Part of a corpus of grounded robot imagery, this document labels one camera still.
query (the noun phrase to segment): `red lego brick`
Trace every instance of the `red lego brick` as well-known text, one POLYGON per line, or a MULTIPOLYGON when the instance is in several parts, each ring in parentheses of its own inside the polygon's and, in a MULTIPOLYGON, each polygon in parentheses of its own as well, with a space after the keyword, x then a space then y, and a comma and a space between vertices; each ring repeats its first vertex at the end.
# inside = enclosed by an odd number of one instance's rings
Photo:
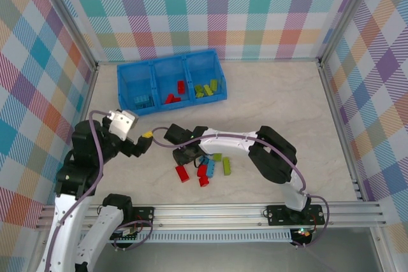
POLYGON ((203 176, 207 175, 207 165, 201 165, 200 167, 198 167, 197 170, 197 176, 199 178, 202 178, 203 176))
POLYGON ((177 166, 176 171, 177 171, 177 174, 180 177, 182 183, 184 183, 185 181, 188 181, 190 179, 184 166, 177 166))
POLYGON ((173 99, 174 99, 174 95, 173 95, 173 94, 169 94, 169 95, 167 96, 166 102, 164 102, 164 103, 165 103, 165 104, 172 103, 172 102, 173 102, 173 99))
POLYGON ((200 182, 201 187, 205 187, 210 183, 206 176, 203 176, 203 177, 199 178, 198 181, 200 182))
POLYGON ((177 82, 177 90, 180 95, 184 94, 186 92, 186 88, 184 87, 184 81, 178 81, 177 82))

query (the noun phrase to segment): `table surface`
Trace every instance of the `table surface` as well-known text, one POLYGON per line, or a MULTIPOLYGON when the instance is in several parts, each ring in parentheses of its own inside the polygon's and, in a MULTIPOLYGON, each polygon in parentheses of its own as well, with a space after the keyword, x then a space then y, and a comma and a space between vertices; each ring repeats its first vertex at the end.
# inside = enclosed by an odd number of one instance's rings
MULTIPOLYGON (((356 194, 335 130, 316 63, 222 62, 228 99, 142 116, 129 137, 175 123, 184 129, 205 125, 220 131, 257 131, 269 125, 297 149, 307 192, 328 201, 355 201, 356 194)), ((101 66, 89 111, 116 110, 116 66, 101 66)), ((162 132, 155 136, 163 137, 162 132)), ((181 183, 171 149, 155 144, 141 156, 119 154, 105 165, 94 203, 111 192, 131 196, 134 204, 277 203, 277 185, 265 180, 248 157, 229 156, 231 175, 216 163, 210 184, 200 187, 196 170, 181 183)))

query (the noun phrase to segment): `green lego brick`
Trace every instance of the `green lego brick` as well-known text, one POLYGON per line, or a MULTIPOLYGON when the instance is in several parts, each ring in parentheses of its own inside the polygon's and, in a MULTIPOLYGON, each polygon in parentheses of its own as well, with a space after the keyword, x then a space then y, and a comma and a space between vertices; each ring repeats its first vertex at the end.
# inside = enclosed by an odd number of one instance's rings
POLYGON ((212 79, 210 82, 210 88, 213 92, 217 91, 218 82, 216 79, 212 79))
POLYGON ((203 92, 203 87, 200 84, 194 86, 194 89, 196 90, 196 92, 203 92))
POLYGON ((204 85, 204 91, 207 94, 207 96, 212 96, 214 95, 212 90, 210 89, 210 87, 208 85, 204 85))
POLYGON ((222 163, 224 164, 224 175, 231 174, 231 167, 230 167, 230 160, 228 157, 224 157, 222 159, 222 163))
POLYGON ((221 153, 215 153, 212 156, 212 159, 214 160, 214 162, 221 162, 222 161, 222 154, 221 153))

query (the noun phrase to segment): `beige floor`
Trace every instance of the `beige floor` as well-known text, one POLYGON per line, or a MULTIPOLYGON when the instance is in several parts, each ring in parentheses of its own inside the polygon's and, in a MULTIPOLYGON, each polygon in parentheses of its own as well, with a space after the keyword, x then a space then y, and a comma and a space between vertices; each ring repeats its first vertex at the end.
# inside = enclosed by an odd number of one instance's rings
MULTIPOLYGON (((220 131, 257 131, 269 125, 298 150, 298 167, 307 191, 328 201, 356 196, 313 62, 223 62, 228 99, 218 103, 140 117, 129 136, 171 123, 193 129, 206 125, 220 131)), ((101 66, 89 110, 115 110, 116 66, 101 66)), ((118 155, 105 165, 95 203, 109 193, 126 194, 138 204, 282 202, 277 185, 265 180, 249 158, 231 156, 231 175, 217 164, 209 186, 200 188, 193 165, 181 183, 171 150, 152 145, 139 159, 118 155)))

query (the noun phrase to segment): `blue plastic bin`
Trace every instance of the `blue plastic bin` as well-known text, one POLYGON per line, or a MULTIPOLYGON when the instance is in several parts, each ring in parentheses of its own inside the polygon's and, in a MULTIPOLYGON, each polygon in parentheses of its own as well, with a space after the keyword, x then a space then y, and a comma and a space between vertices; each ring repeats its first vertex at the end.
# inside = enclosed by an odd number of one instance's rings
POLYGON ((117 79, 120 107, 138 115, 227 99, 226 80, 215 50, 118 65, 117 79), (196 98, 194 86, 210 85, 212 79, 218 83, 214 95, 196 98), (184 82, 184 94, 178 94, 178 81, 184 82), (169 94, 181 101, 165 104, 169 94))

